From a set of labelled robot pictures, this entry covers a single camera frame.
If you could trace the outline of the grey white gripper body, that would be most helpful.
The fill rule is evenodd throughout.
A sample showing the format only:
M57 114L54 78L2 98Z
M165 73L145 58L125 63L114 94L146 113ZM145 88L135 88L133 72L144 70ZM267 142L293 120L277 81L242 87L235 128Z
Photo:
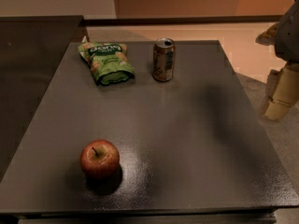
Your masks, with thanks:
M287 62L299 62L299 0L290 7L278 23L276 55Z

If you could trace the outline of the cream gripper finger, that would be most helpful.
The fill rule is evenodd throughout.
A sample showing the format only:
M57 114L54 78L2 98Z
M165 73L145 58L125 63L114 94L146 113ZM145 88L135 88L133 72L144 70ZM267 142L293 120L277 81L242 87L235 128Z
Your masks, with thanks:
M286 63L268 75L262 114L267 119L281 120L299 101L299 64Z
M278 23L270 26L266 31L259 34L255 42L264 46L271 46L276 44L276 35L278 31Z

